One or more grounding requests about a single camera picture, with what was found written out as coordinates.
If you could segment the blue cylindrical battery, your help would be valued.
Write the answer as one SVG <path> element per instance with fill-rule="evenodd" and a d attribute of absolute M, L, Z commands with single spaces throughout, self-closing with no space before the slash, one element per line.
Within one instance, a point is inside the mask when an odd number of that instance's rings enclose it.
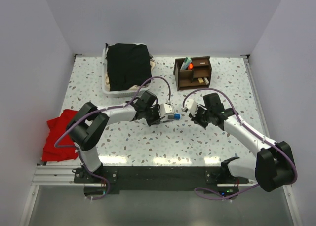
<path fill-rule="evenodd" d="M 179 120 L 180 117 L 181 117 L 180 114 L 175 113 L 174 116 L 173 116 L 173 119 L 174 119 L 174 120 Z"/>

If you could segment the beige long eraser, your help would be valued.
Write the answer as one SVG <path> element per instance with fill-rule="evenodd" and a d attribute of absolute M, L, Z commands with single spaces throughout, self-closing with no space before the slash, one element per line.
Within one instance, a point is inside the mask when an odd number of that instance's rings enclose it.
<path fill-rule="evenodd" d="M 204 82 L 205 82 L 205 84 L 206 84 L 206 85 L 208 85 L 208 84 L 209 84 L 209 81 L 208 81 L 208 79 L 207 79 L 207 78 L 204 78 L 203 80 L 204 80 Z"/>

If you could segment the light green highlighter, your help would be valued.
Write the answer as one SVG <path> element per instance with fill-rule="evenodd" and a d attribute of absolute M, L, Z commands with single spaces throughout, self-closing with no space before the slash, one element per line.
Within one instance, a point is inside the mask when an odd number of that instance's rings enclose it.
<path fill-rule="evenodd" d="M 181 65 L 180 70 L 187 70 L 191 62 L 192 62 L 191 58 L 186 57 Z"/>

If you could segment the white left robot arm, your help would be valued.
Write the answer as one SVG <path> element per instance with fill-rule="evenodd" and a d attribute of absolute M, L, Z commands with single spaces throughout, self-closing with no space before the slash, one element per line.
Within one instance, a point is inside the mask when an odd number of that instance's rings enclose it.
<path fill-rule="evenodd" d="M 66 133 L 79 150 L 80 159 L 86 167 L 85 177 L 96 183 L 102 178 L 103 167 L 96 146 L 107 126 L 140 119 L 152 126 L 160 124 L 165 117 L 174 113 L 170 102 L 159 104 L 157 96 L 146 91 L 141 97 L 119 106 L 99 109 L 91 102 L 84 104 L 68 124 Z"/>

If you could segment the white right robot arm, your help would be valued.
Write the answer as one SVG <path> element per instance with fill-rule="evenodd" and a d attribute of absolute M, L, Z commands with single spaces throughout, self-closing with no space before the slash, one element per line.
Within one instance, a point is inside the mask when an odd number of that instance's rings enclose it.
<path fill-rule="evenodd" d="M 203 101 L 201 105 L 185 98 L 183 109 L 189 112 L 191 121 L 203 128 L 209 124 L 219 127 L 240 141 L 256 158 L 243 161 L 240 157 L 232 157 L 221 162 L 223 182 L 231 183 L 237 177 L 255 180 L 266 192 L 296 182 L 298 173 L 287 142 L 277 142 L 248 125 L 234 107 L 225 108 L 216 93 L 205 95 Z"/>

